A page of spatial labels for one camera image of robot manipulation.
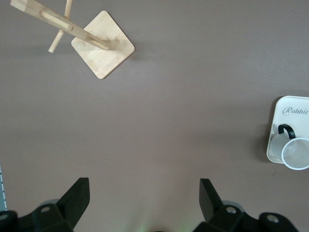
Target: wooden base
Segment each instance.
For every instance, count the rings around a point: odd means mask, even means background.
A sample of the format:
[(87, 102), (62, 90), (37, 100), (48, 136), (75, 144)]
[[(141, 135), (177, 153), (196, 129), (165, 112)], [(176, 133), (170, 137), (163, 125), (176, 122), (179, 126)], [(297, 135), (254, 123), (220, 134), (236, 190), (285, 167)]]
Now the wooden base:
[(101, 50), (78, 38), (74, 38), (71, 43), (99, 79), (104, 79), (135, 50), (106, 11), (100, 12), (85, 30), (106, 42), (109, 47), (109, 51)]

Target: wooden dowel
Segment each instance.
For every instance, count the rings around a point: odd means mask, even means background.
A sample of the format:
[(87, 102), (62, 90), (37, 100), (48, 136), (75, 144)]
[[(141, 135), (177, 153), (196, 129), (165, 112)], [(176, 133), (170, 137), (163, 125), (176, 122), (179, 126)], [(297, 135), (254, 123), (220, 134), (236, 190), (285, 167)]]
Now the wooden dowel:
[(51, 9), (43, 6), (36, 0), (11, 0), (11, 5), (29, 15), (64, 30), (69, 34), (92, 44), (93, 46), (103, 50), (109, 50), (107, 43), (103, 40), (90, 34), (88, 31), (82, 29), (76, 24), (73, 24), (65, 17), (62, 17)]
[[(69, 20), (70, 18), (70, 13), (71, 13), (71, 6), (72, 6), (72, 0), (67, 0), (67, 4), (66, 4), (66, 10), (64, 12), (64, 17)], [(50, 46), (50, 48), (48, 49), (48, 51), (50, 53), (54, 53), (56, 47), (58, 46), (62, 36), (64, 34), (63, 30), (59, 30), (58, 34), (56, 35), (52, 45)]]
[(106, 51), (110, 49), (107, 43), (90, 33), (86, 36), (85, 41)]
[(64, 17), (68, 20), (71, 13), (72, 0), (67, 0), (66, 10), (64, 12)]
[(53, 23), (57, 24), (60, 28), (65, 28), (67, 30), (73, 30), (73, 26), (70, 23), (64, 22), (61, 19), (47, 13), (46, 11), (40, 11), (40, 15), (43, 18), (46, 18), (49, 21), (52, 21)]
[(56, 35), (56, 37), (55, 37), (55, 39), (54, 39), (52, 45), (50, 45), (50, 48), (48, 49), (48, 51), (49, 51), (50, 53), (54, 53), (54, 51), (55, 51), (56, 47), (58, 46), (58, 44), (59, 44), (59, 42), (60, 42), (60, 40), (61, 40), (63, 34), (64, 34), (64, 31), (63, 31), (63, 30), (60, 30), (60, 31), (58, 32), (58, 34)]

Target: cup handle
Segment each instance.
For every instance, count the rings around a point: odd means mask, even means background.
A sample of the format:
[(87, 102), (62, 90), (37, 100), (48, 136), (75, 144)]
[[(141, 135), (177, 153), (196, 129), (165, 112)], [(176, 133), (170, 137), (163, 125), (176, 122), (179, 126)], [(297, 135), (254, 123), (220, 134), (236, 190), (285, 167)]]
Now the cup handle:
[(292, 127), (290, 127), (287, 124), (281, 124), (281, 125), (278, 126), (279, 134), (283, 134), (284, 133), (284, 129), (286, 129), (286, 131), (288, 132), (288, 135), (289, 135), (290, 139), (296, 138), (294, 130), (292, 129)]

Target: metal screw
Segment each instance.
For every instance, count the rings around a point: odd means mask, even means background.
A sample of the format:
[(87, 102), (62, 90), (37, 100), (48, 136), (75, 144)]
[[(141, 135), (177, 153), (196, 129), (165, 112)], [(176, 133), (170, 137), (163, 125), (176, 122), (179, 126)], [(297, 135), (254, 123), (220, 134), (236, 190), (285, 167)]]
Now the metal screw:
[(1, 215), (1, 216), (0, 216), (0, 221), (1, 221), (1, 220), (5, 220), (7, 217), (8, 217), (8, 215), (7, 215), (7, 214), (3, 214), (3, 215)]
[(267, 215), (267, 219), (271, 222), (274, 222), (274, 223), (279, 222), (279, 219), (275, 215), (272, 215), (272, 214)]
[(44, 207), (41, 209), (41, 213), (46, 213), (50, 210), (50, 208), (47, 206), (47, 207)]
[(237, 210), (231, 206), (226, 208), (227, 212), (229, 212), (230, 214), (235, 214), (237, 213)]

